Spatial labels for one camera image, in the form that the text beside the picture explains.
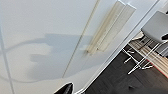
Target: white paint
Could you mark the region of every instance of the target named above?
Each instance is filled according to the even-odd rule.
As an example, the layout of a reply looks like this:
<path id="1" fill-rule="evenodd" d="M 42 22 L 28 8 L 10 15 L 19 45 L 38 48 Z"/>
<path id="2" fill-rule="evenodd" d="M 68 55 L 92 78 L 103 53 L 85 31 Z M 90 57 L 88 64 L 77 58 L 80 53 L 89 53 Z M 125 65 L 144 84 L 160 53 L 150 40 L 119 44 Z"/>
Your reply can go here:
<path id="1" fill-rule="evenodd" d="M 156 2 L 121 1 L 129 3 L 137 10 L 117 34 L 116 41 L 105 52 L 98 52 L 93 56 L 84 50 L 116 2 L 101 0 L 62 79 L 96 0 L 1 0 L 1 31 L 15 94 L 53 94 L 69 82 L 74 84 L 74 93 L 85 90 L 130 40 L 127 39 L 120 46 Z M 8 79 L 4 63 L 0 65 L 0 75 Z M 0 93 L 1 88 L 4 92 L 2 94 L 11 94 L 9 83 L 2 79 Z"/>
<path id="2" fill-rule="evenodd" d="M 123 43 L 124 39 L 130 34 L 130 32 L 139 23 L 139 21 L 141 21 L 141 19 L 150 10 L 150 8 L 155 4 L 156 1 L 157 0 L 129 0 L 129 4 L 136 8 L 135 13 L 124 25 L 120 33 L 117 34 L 114 41 L 109 45 L 107 50 L 105 50 L 104 52 L 97 52 L 94 55 L 90 55 L 90 54 L 87 54 L 85 51 L 80 50 L 80 48 L 83 47 L 83 45 L 90 44 L 90 41 L 92 40 L 93 35 L 97 31 L 96 29 L 100 26 L 99 23 L 102 22 L 102 20 L 98 20 L 98 19 L 105 18 L 108 10 L 110 9 L 109 8 L 110 5 L 112 6 L 115 3 L 115 1 L 113 2 L 111 1 L 109 5 L 110 1 L 109 2 L 102 1 L 100 6 L 104 5 L 104 7 L 100 7 L 100 6 L 98 7 L 97 9 L 98 11 L 95 13 L 95 16 L 93 17 L 92 22 L 87 32 L 85 33 L 85 36 L 83 37 L 81 43 L 79 44 L 79 47 L 72 59 L 72 62 L 70 63 L 69 69 L 64 79 L 64 83 L 73 82 L 74 92 L 77 92 L 82 88 L 85 89 L 86 87 L 88 87 L 90 82 L 92 82 L 97 77 L 96 75 L 100 74 L 100 72 L 109 64 L 109 61 L 111 61 L 109 57 L 115 53 L 115 50 Z M 117 53 L 115 53 L 115 55 L 113 55 L 111 58 L 114 59 L 114 57 L 119 53 L 120 50 L 118 50 Z"/>

